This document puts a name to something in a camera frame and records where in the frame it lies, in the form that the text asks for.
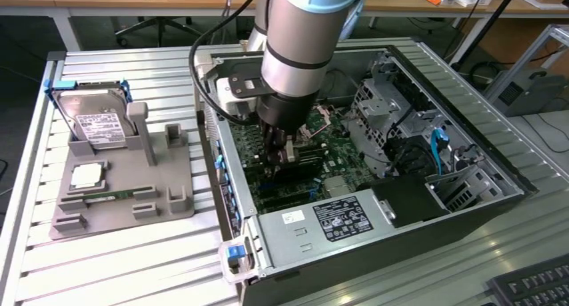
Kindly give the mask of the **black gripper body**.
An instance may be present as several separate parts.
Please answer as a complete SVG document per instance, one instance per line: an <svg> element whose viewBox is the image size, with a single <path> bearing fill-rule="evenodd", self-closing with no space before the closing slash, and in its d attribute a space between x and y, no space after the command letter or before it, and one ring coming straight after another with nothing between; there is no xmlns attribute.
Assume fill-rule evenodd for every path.
<svg viewBox="0 0 569 306"><path fill-rule="evenodd" d="M262 95L257 98L257 115L264 123L292 135L306 123L317 95L318 93L302 97L289 97L278 93Z"/></svg>

